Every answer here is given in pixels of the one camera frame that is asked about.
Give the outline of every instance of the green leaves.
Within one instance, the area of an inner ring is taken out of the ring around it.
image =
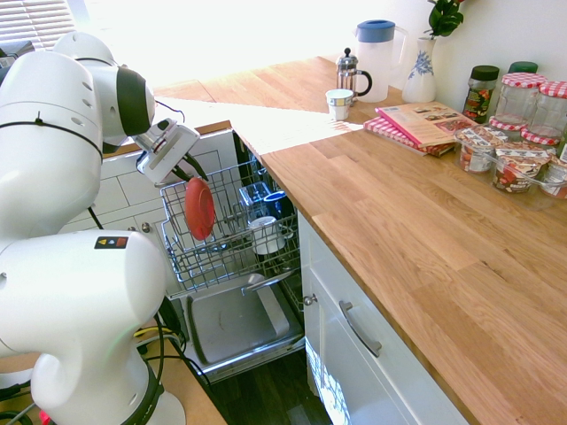
[[[464,16],[459,12],[459,3],[454,0],[438,0],[429,15],[431,37],[447,37],[462,24]]]

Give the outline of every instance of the small white cup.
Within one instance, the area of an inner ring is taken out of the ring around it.
[[[330,117],[337,121],[346,120],[354,92],[349,89],[333,89],[325,93],[325,96],[329,105]]]
[[[259,255],[268,255],[285,246],[286,237],[282,234],[276,217],[260,217],[250,223],[253,230],[252,250]]]

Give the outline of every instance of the blue cup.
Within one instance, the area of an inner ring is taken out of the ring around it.
[[[268,210],[268,215],[276,217],[278,220],[290,217],[295,213],[293,204],[283,190],[278,190],[264,197],[264,205]]]

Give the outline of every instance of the red plate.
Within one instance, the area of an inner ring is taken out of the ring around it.
[[[185,219],[195,239],[204,241],[211,235],[214,224],[214,201],[205,181],[193,177],[185,192]]]

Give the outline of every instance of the red gingham lid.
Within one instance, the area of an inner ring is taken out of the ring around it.
[[[518,125],[505,124],[503,122],[498,121],[495,117],[490,117],[488,123],[491,126],[496,127],[500,130],[508,130],[508,131],[520,131],[523,127],[525,127],[525,125],[522,124],[518,124]]]
[[[545,144],[554,146],[559,144],[559,139],[551,139],[549,137],[542,137],[540,135],[535,135],[528,131],[527,127],[522,128],[520,135],[527,141],[537,143],[537,144]]]
[[[567,81],[548,81],[540,85],[540,93],[567,99]]]
[[[538,73],[507,73],[502,77],[502,84],[520,89],[533,89],[547,80],[546,77]]]

